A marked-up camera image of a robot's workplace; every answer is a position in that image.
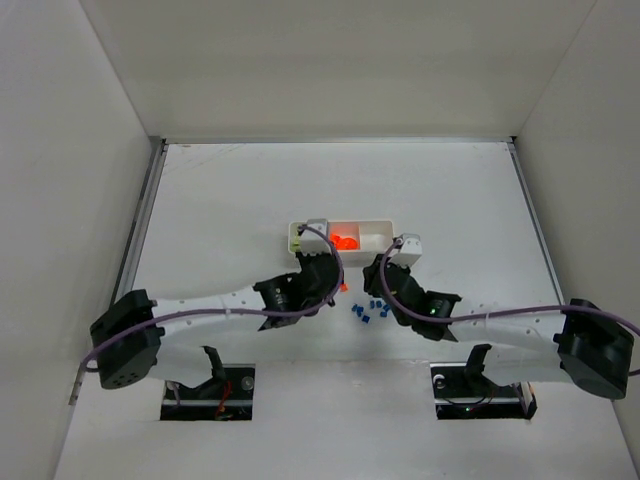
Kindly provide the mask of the orange round lego piece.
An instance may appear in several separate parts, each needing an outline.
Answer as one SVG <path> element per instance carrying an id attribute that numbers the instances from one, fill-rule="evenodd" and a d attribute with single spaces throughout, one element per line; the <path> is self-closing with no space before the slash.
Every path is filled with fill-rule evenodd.
<path id="1" fill-rule="evenodd" d="M 329 236 L 331 243 L 338 251 L 358 250 L 359 242 L 353 237 L 342 237 L 337 234 L 331 234 Z"/>

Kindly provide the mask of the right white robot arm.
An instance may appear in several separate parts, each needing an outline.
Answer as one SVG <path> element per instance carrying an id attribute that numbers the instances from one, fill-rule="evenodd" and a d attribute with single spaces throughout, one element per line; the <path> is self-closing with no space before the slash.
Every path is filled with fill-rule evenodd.
<path id="1" fill-rule="evenodd" d="M 485 388 L 561 382 L 620 400 L 639 373 L 631 367 L 638 328 L 587 300 L 456 317 L 459 295 L 423 289 L 382 255 L 363 277 L 365 292 L 387 303 L 399 325 L 430 341 L 472 344 L 464 373 Z"/>

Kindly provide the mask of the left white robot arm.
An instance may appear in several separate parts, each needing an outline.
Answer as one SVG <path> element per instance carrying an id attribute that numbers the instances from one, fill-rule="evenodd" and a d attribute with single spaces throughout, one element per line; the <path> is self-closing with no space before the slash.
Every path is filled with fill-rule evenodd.
<path id="1" fill-rule="evenodd" d="M 222 375 L 214 342 L 296 324 L 334 303 L 344 277 L 337 254 L 296 256 L 300 269 L 232 293 L 187 300 L 150 299 L 132 290 L 90 327 L 92 350 L 81 362 L 105 390 L 146 377 L 194 389 Z"/>

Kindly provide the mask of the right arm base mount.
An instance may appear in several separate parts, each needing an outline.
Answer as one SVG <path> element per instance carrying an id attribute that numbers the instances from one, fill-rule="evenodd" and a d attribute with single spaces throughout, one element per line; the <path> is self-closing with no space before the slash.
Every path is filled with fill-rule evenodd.
<path id="1" fill-rule="evenodd" d="M 483 376 L 488 344 L 475 346 L 466 362 L 431 363 L 438 420 L 532 420 L 538 410 L 529 383 L 499 386 Z"/>

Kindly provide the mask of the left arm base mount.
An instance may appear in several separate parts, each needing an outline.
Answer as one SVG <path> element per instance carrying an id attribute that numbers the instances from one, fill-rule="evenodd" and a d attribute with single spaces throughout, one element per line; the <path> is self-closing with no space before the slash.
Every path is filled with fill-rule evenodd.
<path id="1" fill-rule="evenodd" d="M 160 409 L 161 421 L 251 421 L 256 368 L 224 364 L 215 348 L 205 347 L 210 372 L 194 388 L 169 382 Z"/>

